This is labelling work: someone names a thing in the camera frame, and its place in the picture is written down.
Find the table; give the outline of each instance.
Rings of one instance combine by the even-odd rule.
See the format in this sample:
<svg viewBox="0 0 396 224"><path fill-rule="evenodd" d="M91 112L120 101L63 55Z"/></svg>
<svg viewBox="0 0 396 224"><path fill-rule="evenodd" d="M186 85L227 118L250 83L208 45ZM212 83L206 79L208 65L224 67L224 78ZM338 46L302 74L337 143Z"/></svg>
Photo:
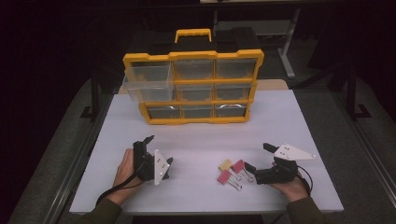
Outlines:
<svg viewBox="0 0 396 224"><path fill-rule="evenodd" d="M170 178L159 186L147 182L123 205L130 215L262 214L284 211L277 190L242 181L243 189L217 181L226 159L244 160L258 169L270 168L273 155L262 143L288 143L317 155L298 161L314 179L312 197L322 212L342 211L343 205L321 160L293 91L257 91L247 123L148 125L129 95L117 94L108 110L70 212L90 212L97 197L109 189L125 148L155 135L148 145L173 157Z"/></svg>

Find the desk leg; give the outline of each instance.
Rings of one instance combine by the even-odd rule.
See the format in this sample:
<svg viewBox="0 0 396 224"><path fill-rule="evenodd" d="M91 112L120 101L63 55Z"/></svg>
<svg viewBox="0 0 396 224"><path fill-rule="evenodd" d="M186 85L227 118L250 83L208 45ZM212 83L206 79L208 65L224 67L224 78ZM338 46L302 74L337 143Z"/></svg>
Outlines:
<svg viewBox="0 0 396 224"><path fill-rule="evenodd" d="M283 48L277 50L277 52L279 54L279 57L280 57L280 60L283 63L283 67L285 68L286 75L288 75L289 78L294 78L295 77L293 69L291 68L291 65L290 65L290 62L289 62L289 59L288 59L288 49L289 49L290 41L293 38L294 29L296 27L299 15L300 15L300 9L297 8L294 11L294 15L293 15L292 20L290 21L290 25L289 25L289 28L288 28L288 33L286 35L286 37L287 37L286 43L283 46Z"/></svg>

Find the sleeve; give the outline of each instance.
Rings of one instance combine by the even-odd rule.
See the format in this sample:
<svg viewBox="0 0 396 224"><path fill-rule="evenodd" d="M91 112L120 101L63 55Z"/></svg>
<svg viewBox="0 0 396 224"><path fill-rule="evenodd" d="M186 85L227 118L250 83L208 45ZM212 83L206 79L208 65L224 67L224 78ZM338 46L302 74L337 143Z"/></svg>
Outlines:
<svg viewBox="0 0 396 224"><path fill-rule="evenodd" d="M312 198L304 198L287 206L293 224L332 224L318 209Z"/></svg>
<svg viewBox="0 0 396 224"><path fill-rule="evenodd" d="M122 209L116 203L104 198L90 212L82 216L76 224L110 224L115 223Z"/></svg>

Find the yellow handle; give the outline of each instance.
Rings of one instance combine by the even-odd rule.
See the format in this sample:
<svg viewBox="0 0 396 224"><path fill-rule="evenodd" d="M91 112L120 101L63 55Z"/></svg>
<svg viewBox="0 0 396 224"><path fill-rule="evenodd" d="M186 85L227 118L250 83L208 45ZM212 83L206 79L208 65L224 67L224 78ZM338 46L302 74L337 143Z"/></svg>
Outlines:
<svg viewBox="0 0 396 224"><path fill-rule="evenodd" d="M177 30L175 43L177 43L179 36L188 36L188 35L207 35L209 37L209 42L212 42L212 35L210 34L210 29L190 29L190 30Z"/></svg>

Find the pink binder clip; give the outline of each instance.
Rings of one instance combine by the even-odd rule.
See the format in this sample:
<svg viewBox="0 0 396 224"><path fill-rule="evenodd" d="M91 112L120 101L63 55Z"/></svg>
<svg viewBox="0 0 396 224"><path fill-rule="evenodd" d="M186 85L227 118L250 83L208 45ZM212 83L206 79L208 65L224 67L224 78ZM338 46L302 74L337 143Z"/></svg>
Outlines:
<svg viewBox="0 0 396 224"><path fill-rule="evenodd" d="M221 172L221 175L218 177L218 181L222 184L225 185L226 183L229 183L232 185L236 190L240 191L242 189L242 186L239 185L232 177L231 173L228 170L223 170Z"/></svg>
<svg viewBox="0 0 396 224"><path fill-rule="evenodd" d="M248 182L253 182L254 181L254 177L251 176L246 170L245 170L245 163L242 160L239 160L238 162L236 162L231 169L236 173L239 174L241 173L242 175L247 177Z"/></svg>

